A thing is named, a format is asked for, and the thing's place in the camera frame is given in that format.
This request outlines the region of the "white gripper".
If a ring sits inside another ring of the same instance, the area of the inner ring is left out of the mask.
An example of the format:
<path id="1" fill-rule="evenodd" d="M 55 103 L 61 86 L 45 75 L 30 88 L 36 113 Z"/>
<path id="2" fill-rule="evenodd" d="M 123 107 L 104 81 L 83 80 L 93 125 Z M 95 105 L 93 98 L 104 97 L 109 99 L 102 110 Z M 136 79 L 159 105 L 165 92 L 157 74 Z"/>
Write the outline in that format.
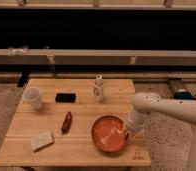
<path id="1" fill-rule="evenodd" d="M 136 134 L 142 130 L 145 120 L 148 118 L 147 113 L 143 113 L 133 109 L 124 122 L 123 134 L 128 133 L 127 141 L 134 139 Z"/>

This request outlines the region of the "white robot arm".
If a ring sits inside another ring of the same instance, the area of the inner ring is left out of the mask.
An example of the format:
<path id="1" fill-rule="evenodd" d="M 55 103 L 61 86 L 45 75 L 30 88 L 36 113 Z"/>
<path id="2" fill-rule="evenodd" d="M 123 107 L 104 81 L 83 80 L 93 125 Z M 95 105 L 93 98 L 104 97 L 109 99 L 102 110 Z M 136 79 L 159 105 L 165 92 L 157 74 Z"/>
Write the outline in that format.
<path id="1" fill-rule="evenodd" d="M 140 92 L 132 96 L 132 110 L 123 127 L 125 140 L 130 140 L 142 129 L 151 112 L 158 112 L 196 126 L 196 100 L 163 99 L 157 93 Z M 196 130 L 186 171 L 196 171 Z"/>

